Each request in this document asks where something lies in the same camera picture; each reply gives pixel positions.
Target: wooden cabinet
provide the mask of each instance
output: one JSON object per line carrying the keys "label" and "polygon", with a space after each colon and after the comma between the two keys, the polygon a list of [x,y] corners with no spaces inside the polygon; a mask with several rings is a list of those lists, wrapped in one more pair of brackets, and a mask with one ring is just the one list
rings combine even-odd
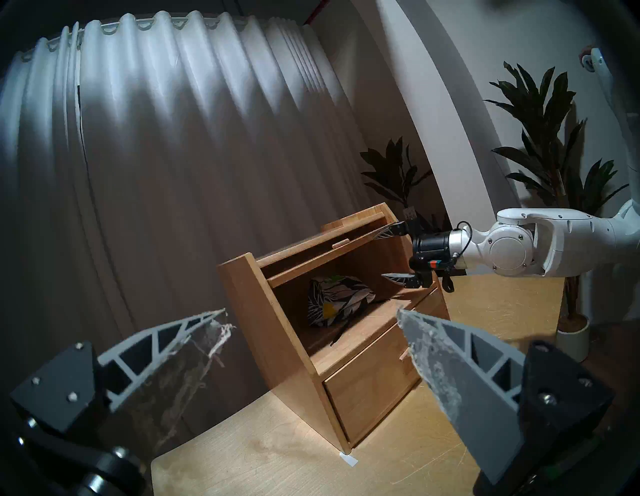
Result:
{"label": "wooden cabinet", "polygon": [[[310,239],[260,259],[219,266],[231,305],[267,386],[309,426],[349,453],[418,380],[396,324],[399,308],[449,318],[437,278],[403,289],[381,276],[409,272],[408,237],[376,239],[397,219],[386,204],[340,219]],[[340,323],[307,323],[315,276],[355,276],[387,300],[371,305],[330,346]]]}

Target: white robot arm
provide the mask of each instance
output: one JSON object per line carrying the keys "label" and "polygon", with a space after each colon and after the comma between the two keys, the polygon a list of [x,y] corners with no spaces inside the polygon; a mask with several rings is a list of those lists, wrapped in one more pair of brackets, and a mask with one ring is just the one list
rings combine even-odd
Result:
{"label": "white robot arm", "polygon": [[504,276],[569,277],[631,263],[640,246],[640,216],[632,206],[629,200],[611,219],[571,209],[502,210],[487,232],[451,231],[449,253],[456,268],[482,264]]}

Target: black cable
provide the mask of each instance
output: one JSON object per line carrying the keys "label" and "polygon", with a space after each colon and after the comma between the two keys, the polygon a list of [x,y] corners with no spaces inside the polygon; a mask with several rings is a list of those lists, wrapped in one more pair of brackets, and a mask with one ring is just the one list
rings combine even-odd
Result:
{"label": "black cable", "polygon": [[451,270],[456,265],[456,262],[458,261],[458,259],[462,256],[462,254],[465,252],[465,250],[471,243],[471,237],[473,236],[473,233],[474,233],[474,230],[471,227],[471,224],[466,220],[461,220],[460,222],[458,222],[458,225],[456,225],[456,228],[452,229],[452,231],[463,230],[463,229],[460,229],[461,224],[467,224],[469,226],[469,239],[467,239],[467,244],[462,249],[462,251],[458,254],[458,256],[451,257],[451,261],[444,267],[444,275],[442,276],[442,289],[444,289],[444,291],[446,292],[454,292],[455,290],[453,286],[453,279],[451,279]]}
{"label": "black cable", "polygon": [[456,228],[454,229],[455,231],[463,230],[463,229],[460,229],[460,224],[467,224],[469,226],[469,239],[467,240],[467,244],[465,245],[465,247],[462,249],[462,251],[458,255],[458,258],[460,258],[462,256],[462,254],[465,252],[465,250],[469,246],[469,243],[471,243],[471,237],[474,235],[474,230],[471,227],[471,224],[469,222],[467,222],[466,220],[461,220],[460,222],[458,222],[458,225],[456,225]]}

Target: white plant pot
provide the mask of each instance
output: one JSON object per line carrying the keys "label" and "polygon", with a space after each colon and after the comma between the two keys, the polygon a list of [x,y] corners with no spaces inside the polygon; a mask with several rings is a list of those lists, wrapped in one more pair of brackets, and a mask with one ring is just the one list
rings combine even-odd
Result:
{"label": "white plant pot", "polygon": [[556,331],[556,347],[564,351],[576,362],[581,362],[589,354],[589,319],[587,325],[577,332]]}

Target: tape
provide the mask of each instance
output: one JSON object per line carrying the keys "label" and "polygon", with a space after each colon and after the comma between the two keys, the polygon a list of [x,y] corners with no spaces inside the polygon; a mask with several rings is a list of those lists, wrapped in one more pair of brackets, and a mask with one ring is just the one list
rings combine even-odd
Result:
{"label": "tape", "polygon": [[349,466],[354,467],[358,460],[352,457],[350,454],[344,454],[342,451],[340,452],[340,458],[349,463]]}

